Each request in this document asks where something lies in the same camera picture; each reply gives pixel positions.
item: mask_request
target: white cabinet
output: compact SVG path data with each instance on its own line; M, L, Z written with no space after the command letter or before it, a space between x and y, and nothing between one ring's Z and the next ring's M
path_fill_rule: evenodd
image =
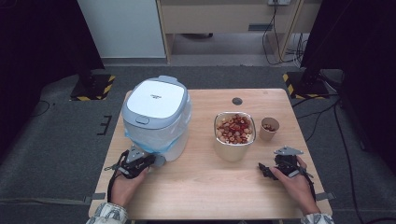
M156 0L78 0L101 58L165 58Z

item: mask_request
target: hand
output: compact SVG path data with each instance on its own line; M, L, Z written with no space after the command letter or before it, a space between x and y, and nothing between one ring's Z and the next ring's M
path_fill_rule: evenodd
M306 169L306 163L297 156L297 162L301 167ZM290 195L290 197L295 200L303 212L303 215L309 215L314 213L320 213L320 209L318 208L314 198L311 194L311 189L309 188L308 181L304 176L298 174L293 178L285 176L280 170L275 167L270 167L271 172L279 179L279 181L283 184L286 191Z
M133 179L127 179L125 176L119 175L114 180L113 188L111 189L111 203L125 208L132 200L134 192L143 182L148 171L149 168L144 169L139 176Z

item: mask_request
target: cabinet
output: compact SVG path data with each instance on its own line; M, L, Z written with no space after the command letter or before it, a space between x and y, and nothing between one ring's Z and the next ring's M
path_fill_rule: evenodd
M165 58L155 0L78 0L104 61Z
M257 32L249 27L266 27L275 14L275 7L262 0L157 0L157 5L168 61L174 34ZM309 33L319 7L320 0L292 0L288 6L277 7L277 36L273 30L268 37L279 61L292 33Z

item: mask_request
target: food in bowl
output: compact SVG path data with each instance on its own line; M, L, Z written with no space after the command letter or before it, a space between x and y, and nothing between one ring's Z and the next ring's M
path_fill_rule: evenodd
M216 122L216 137L226 144L246 144L253 134L252 120L243 114L230 114Z

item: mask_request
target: hazard stripe tape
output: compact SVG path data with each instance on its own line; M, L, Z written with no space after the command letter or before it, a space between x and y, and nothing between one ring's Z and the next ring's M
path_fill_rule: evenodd
M93 96L93 97L89 97L89 96L78 96L75 98L71 98L71 101L90 101L90 100L105 100L108 93L110 92L110 89L113 85L114 79L116 78L116 76L110 76L108 79L108 82L106 84L105 89L103 90L102 95L97 95L97 96Z
M283 80L286 83L286 87L288 88L291 99L308 99L308 98L326 99L326 97L320 96L318 94L296 94L294 92L293 86L291 85L288 74L283 74Z

